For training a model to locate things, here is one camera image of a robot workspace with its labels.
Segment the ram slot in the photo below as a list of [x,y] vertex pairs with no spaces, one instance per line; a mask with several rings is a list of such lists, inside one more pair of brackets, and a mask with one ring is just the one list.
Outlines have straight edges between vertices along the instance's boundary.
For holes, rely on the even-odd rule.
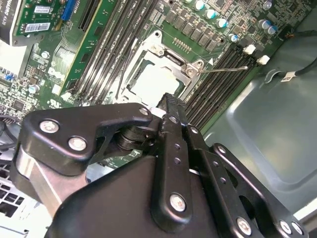
[[135,38],[141,33],[143,30],[146,22],[148,21],[149,17],[151,16],[153,10],[155,9],[158,0],[148,0],[146,4],[140,9],[140,13],[136,14],[136,23],[133,26],[134,31],[131,32],[130,36],[128,37],[127,44],[122,48],[122,52],[120,53],[116,59],[115,63],[111,64],[112,67],[110,69],[111,75],[106,82],[105,87],[101,87],[101,93],[96,98],[96,102],[101,104],[105,97],[107,96],[109,90],[111,89],[114,81],[119,75],[119,72],[122,70],[123,65],[126,63],[126,60],[129,61],[131,48],[134,44]]
[[94,80],[93,75],[96,72],[96,66],[100,58],[102,57],[105,46],[108,45],[113,31],[115,30],[115,27],[118,23],[117,19],[122,16],[122,11],[125,9],[128,2],[128,0],[121,0],[117,2],[113,13],[108,21],[108,24],[106,25],[102,36],[96,46],[96,49],[94,50],[89,62],[87,63],[87,66],[85,67],[83,75],[76,82],[73,93],[80,92],[81,94],[83,94],[83,91],[87,88],[87,85],[90,84],[90,81]]
[[115,54],[115,50],[117,49],[120,38],[124,38],[124,34],[129,26],[131,17],[135,13],[135,10],[140,2],[141,0],[129,1],[127,7],[122,12],[121,17],[117,19],[118,23],[115,27],[115,30],[103,50],[100,60],[96,68],[94,69],[95,71],[91,76],[91,80],[89,80],[89,84],[87,84],[85,90],[83,91],[83,96],[85,97],[85,100],[90,101],[96,94],[96,90],[99,89],[99,87],[105,80],[103,72],[107,67],[109,60],[111,59],[113,54]]
[[210,73],[187,103],[186,114],[189,122],[201,129],[221,109],[255,65],[255,60],[243,54],[241,49],[229,49],[216,67],[248,66],[248,70]]

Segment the screw head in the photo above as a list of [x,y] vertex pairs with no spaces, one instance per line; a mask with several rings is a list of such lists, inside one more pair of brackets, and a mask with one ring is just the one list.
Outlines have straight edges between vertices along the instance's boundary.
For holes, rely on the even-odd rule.
[[45,120],[40,123],[40,129],[46,133],[55,133],[59,130],[59,126],[54,121]]
[[303,230],[301,229],[301,227],[300,227],[298,224],[296,224],[295,222],[292,222],[292,226],[294,227],[294,229],[295,229],[299,234],[301,234],[301,235],[304,234]]
[[242,217],[239,217],[237,219],[237,224],[238,224],[238,227],[240,228],[240,230],[246,234],[247,236],[250,236],[251,233],[252,233],[252,230],[251,230],[251,227],[249,225],[249,223],[243,219]]
[[146,115],[146,116],[149,115],[148,111],[147,111],[145,108],[140,108],[139,111],[140,111],[140,113],[142,113],[143,115]]
[[178,212],[183,212],[186,209],[186,203],[184,201],[184,199],[177,195],[177,194],[172,194],[170,196],[170,204],[171,206]]
[[70,148],[77,151],[82,151],[87,147],[86,142],[80,137],[70,138],[70,140],[68,141],[68,145]]
[[218,146],[218,150],[222,153],[225,154],[226,150],[222,146]]
[[177,124],[177,119],[175,117],[169,117],[170,121]]
[[191,68],[189,70],[187,70],[188,75],[192,75],[193,73],[194,73],[194,71]]
[[198,131],[196,128],[194,128],[194,127],[192,127],[191,130],[192,130],[192,132],[194,132],[195,134],[198,134],[198,133],[199,133],[199,131]]
[[289,227],[289,225],[285,221],[281,220],[279,222],[279,224],[281,225],[283,231],[285,231],[289,235],[292,234],[291,228]]

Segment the capacitor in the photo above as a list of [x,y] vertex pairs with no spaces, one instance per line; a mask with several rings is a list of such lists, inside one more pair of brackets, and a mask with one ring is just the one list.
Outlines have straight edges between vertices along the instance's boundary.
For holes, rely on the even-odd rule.
[[205,6],[205,3],[202,0],[199,0],[199,1],[195,2],[195,10],[196,11],[202,10],[204,8],[204,6]]
[[265,1],[265,3],[263,3],[263,9],[264,10],[269,10],[272,7],[272,2],[271,1]]
[[213,19],[216,17],[216,11],[213,9],[208,9],[205,13],[207,19]]
[[37,92],[39,92],[39,90],[40,90],[40,87],[37,84],[29,86],[29,93],[30,94],[36,94]]
[[258,22],[258,26],[259,28],[266,30],[267,28],[271,26],[271,23],[268,20],[262,19]]
[[218,28],[223,28],[223,27],[226,27],[227,25],[228,25],[228,22],[226,19],[221,18],[221,19],[217,20],[217,27]]
[[265,33],[268,35],[274,35],[277,32],[277,27],[276,26],[270,26],[265,30]]
[[229,34],[228,38],[231,42],[234,42],[234,43],[238,42],[239,40],[238,36],[236,36],[235,34]]
[[47,51],[43,51],[41,53],[41,56],[42,56],[42,58],[47,60],[50,57],[50,53],[48,53]]

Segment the label sticker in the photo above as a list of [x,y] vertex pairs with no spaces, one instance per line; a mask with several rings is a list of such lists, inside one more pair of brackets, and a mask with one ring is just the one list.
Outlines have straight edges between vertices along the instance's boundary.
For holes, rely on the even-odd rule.
[[34,31],[46,31],[50,28],[51,23],[32,23],[27,24],[25,33],[34,32]]
[[49,13],[50,10],[50,6],[35,6],[34,13]]

